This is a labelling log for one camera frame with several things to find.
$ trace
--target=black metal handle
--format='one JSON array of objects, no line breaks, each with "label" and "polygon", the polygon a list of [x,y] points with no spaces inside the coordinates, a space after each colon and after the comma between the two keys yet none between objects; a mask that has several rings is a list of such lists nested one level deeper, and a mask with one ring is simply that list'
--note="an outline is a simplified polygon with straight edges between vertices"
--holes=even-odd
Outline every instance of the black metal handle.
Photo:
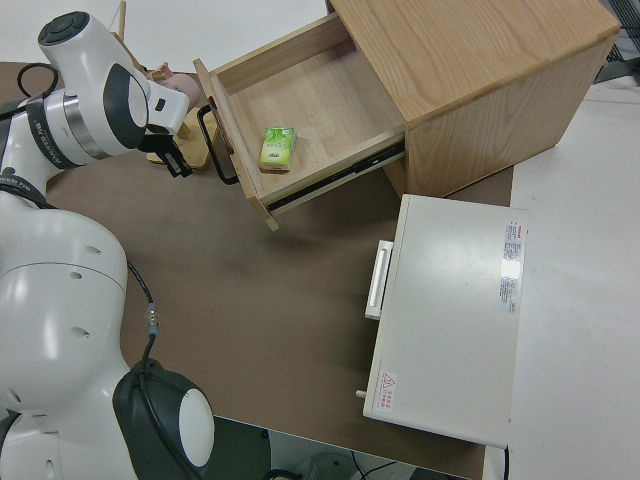
[{"label": "black metal handle", "polygon": [[218,172],[218,177],[220,177],[220,180],[222,180],[222,182],[225,185],[234,185],[236,183],[238,183],[238,176],[234,175],[232,177],[227,177],[224,174],[224,171],[222,170],[222,166],[220,165],[220,161],[218,160],[218,156],[215,154],[214,152],[214,148],[213,148],[213,141],[211,140],[211,137],[209,136],[209,130],[207,129],[207,126],[204,123],[204,116],[207,113],[213,113],[213,110],[211,108],[211,105],[205,105],[204,107],[202,107],[200,110],[198,110],[198,124],[200,125],[200,130],[202,130],[202,135],[204,136],[204,141],[207,144],[207,148],[209,149],[209,155],[211,155],[211,161],[213,162],[213,166],[216,169],[216,172]]}]

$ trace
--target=black cable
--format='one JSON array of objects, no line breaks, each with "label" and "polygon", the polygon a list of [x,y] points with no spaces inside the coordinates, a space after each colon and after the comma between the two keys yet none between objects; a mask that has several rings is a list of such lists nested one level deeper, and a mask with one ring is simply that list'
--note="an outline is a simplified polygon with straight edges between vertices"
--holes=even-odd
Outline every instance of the black cable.
[{"label": "black cable", "polygon": [[153,407],[153,403],[149,398],[146,384],[146,375],[144,372],[138,375],[138,380],[140,382],[140,392],[142,393],[142,398],[144,399],[145,408],[147,410],[147,413],[151,417],[151,423],[153,424],[153,428],[156,430],[156,433],[160,437],[160,440],[162,440],[162,443],[169,451],[171,456],[178,462],[180,468],[185,473],[185,476],[187,478],[201,480],[202,475],[200,475],[200,473],[196,471],[191,462],[187,458],[185,458],[185,455],[178,450],[176,445],[171,440],[169,433],[164,428],[162,421],[160,421],[158,412],[156,412],[156,409]]},{"label": "black cable", "polygon": [[363,472],[362,469],[360,468],[360,465],[358,464],[358,461],[356,460],[356,454],[353,450],[351,450],[351,458],[353,459],[353,464],[358,469],[358,473],[360,473],[360,480],[367,480],[367,475],[369,475],[370,473],[377,472],[378,470],[382,470],[383,468],[387,468],[391,465],[395,465],[396,463],[398,463],[395,461],[388,462],[388,463],[385,463],[384,465],[380,465],[379,467],[372,468],[367,472]]},{"label": "black cable", "polygon": [[[58,79],[59,79],[58,70],[56,70],[55,67],[53,67],[52,65],[49,65],[48,63],[36,62],[36,63],[30,63],[29,65],[25,65],[24,67],[22,67],[18,72],[18,77],[16,79],[16,81],[18,82],[18,88],[26,97],[32,96],[29,92],[27,92],[27,90],[22,85],[22,77],[24,76],[25,73],[27,73],[27,71],[36,67],[46,68],[47,70],[51,70],[53,72],[53,79],[51,81],[51,85],[49,85],[49,88],[47,88],[44,92],[40,93],[40,96],[42,96],[42,98],[47,98],[49,95],[51,95],[51,92],[53,92],[53,90],[58,85]],[[26,111],[26,106],[22,105],[21,107],[16,107],[7,112],[2,112],[0,113],[0,122],[4,120],[9,120],[10,118],[13,118],[19,113],[23,113],[25,111]]]},{"label": "black cable", "polygon": [[302,479],[302,475],[299,473],[293,473],[288,470],[274,469],[267,472],[267,474],[262,478],[262,480],[273,480],[274,478],[282,477],[287,478],[289,480],[300,480]]},{"label": "black cable", "polygon": [[398,462],[389,462],[389,463],[385,463],[384,465],[380,465],[379,467],[372,468],[371,470],[365,472],[364,476],[360,480],[363,480],[363,479],[367,480],[367,475],[369,475],[370,473],[377,472],[378,470],[382,470],[383,468],[387,468],[391,465],[395,465],[396,463]]},{"label": "black cable", "polygon": [[504,480],[509,480],[509,447],[504,449]]},{"label": "black cable", "polygon": [[147,342],[147,347],[144,349],[144,353],[142,354],[142,371],[147,371],[147,362],[149,360],[149,354],[151,353],[151,349],[153,348],[153,343],[156,341],[155,335],[149,335],[149,341]]},{"label": "black cable", "polygon": [[23,192],[19,188],[13,187],[11,185],[7,185],[5,183],[0,183],[0,192],[7,192],[7,193],[10,193],[11,195],[15,195],[16,197],[29,200],[30,202],[33,202],[41,210],[46,210],[46,209],[57,210],[58,209],[58,207],[54,207],[50,203],[43,202],[41,200],[33,198],[31,195],[29,195],[26,192]]},{"label": "black cable", "polygon": [[358,472],[360,472],[360,478],[364,478],[366,480],[367,477],[365,476],[364,472],[360,468],[360,465],[358,465],[358,461],[356,460],[356,454],[353,450],[351,450],[351,458],[353,459],[353,464],[358,469]]},{"label": "black cable", "polygon": [[52,65],[49,65],[48,63],[35,62],[22,67],[18,72],[18,88],[22,93],[24,93],[26,97],[32,96],[29,92],[25,90],[24,86],[22,85],[22,77],[24,76],[25,73],[27,73],[32,68],[37,68],[37,67],[46,68],[47,70],[50,70],[51,72],[53,72],[53,80],[51,81],[51,85],[49,85],[49,88],[47,88],[41,94],[42,98],[46,98],[51,94],[51,92],[53,92],[53,90],[55,90],[56,86],[58,85],[58,78],[59,78],[58,70],[56,70],[55,67],[53,67]]},{"label": "black cable", "polygon": [[9,120],[10,118],[13,118],[14,116],[18,115],[19,113],[23,113],[26,110],[27,110],[27,106],[23,105],[21,107],[16,107],[13,110],[9,110],[7,112],[0,113],[0,122],[3,122],[5,120]]},{"label": "black cable", "polygon": [[138,281],[138,284],[140,285],[140,288],[142,288],[145,297],[147,297],[147,303],[154,303],[151,292],[149,291],[149,287],[147,287],[147,284],[144,282],[144,279],[142,278],[142,275],[140,275],[140,272],[138,272],[136,267],[134,267],[129,260],[127,260],[127,268],[131,271],[135,279]]}]

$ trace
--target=wooden drawer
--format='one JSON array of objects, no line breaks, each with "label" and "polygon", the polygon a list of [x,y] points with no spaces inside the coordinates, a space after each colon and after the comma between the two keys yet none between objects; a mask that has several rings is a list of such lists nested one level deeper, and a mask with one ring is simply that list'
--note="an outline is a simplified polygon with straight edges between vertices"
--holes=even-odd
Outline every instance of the wooden drawer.
[{"label": "wooden drawer", "polygon": [[[335,13],[212,72],[194,64],[244,193],[274,230],[273,214],[404,154],[402,116]],[[258,167],[268,126],[296,129],[288,173]]]},{"label": "wooden drawer", "polygon": [[[327,6],[214,71],[194,62],[274,230],[273,215],[381,165],[398,194],[442,197],[554,146],[619,31],[599,0]],[[298,132],[289,173],[258,168],[267,126]]]}]

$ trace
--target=cable connector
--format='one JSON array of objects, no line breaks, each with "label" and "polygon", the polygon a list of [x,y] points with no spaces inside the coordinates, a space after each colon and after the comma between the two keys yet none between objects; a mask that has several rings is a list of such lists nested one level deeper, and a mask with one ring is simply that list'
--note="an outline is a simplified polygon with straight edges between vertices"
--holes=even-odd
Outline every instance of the cable connector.
[{"label": "cable connector", "polygon": [[160,324],[158,322],[158,312],[156,311],[155,303],[147,305],[147,313],[144,318],[147,321],[147,335],[149,335],[149,337],[157,337],[160,331]]}]

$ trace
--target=drawer handle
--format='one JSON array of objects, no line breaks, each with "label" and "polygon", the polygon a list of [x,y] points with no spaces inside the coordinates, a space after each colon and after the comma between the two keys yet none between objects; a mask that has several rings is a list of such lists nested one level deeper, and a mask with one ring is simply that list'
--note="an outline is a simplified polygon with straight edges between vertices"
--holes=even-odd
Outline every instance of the drawer handle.
[{"label": "drawer handle", "polygon": [[236,152],[233,148],[233,144],[231,143],[231,140],[229,140],[229,135],[227,135],[227,131],[224,129],[224,124],[222,123],[222,117],[220,116],[220,112],[218,111],[218,106],[216,105],[215,100],[211,96],[207,98],[207,101],[209,102],[209,106],[211,107],[211,112],[213,113],[213,116],[216,117],[216,122],[218,123],[218,130],[220,131],[220,136],[222,137],[222,140],[224,140],[224,144],[227,147],[227,151],[229,152],[229,155],[233,155]]},{"label": "drawer handle", "polygon": [[371,320],[380,320],[392,251],[393,242],[380,240],[378,243],[378,253],[376,254],[376,263],[373,267],[373,275],[371,276],[371,287],[369,289],[369,297],[367,298],[367,308],[364,315],[366,318]]},{"label": "drawer handle", "polygon": [[[211,161],[213,162],[213,166],[216,169],[216,172],[218,173],[218,177],[220,177],[220,180],[222,180],[222,182],[225,185],[233,185],[238,183],[238,176],[237,175],[233,175],[230,177],[227,177],[224,174],[224,171],[222,169],[222,166],[220,165],[220,161],[218,159],[218,156],[215,154],[215,149],[213,147],[213,141],[211,140],[211,136],[209,135],[209,130],[207,129],[206,124],[204,123],[204,116],[207,113],[213,113],[214,116],[216,117],[216,122],[218,123],[218,131],[220,132],[222,138],[224,139],[224,136],[222,135],[222,124],[220,123],[220,121],[218,120],[218,116],[215,115],[214,110],[211,109],[211,104],[205,105],[204,107],[202,107],[200,110],[198,110],[198,124],[200,125],[200,130],[202,130],[202,135],[204,136],[204,141],[207,144],[207,148],[209,149],[209,155],[211,156]],[[233,149],[229,149],[229,144],[226,143],[225,141],[225,146],[227,147],[227,152],[229,152],[230,154],[233,153]]]}]

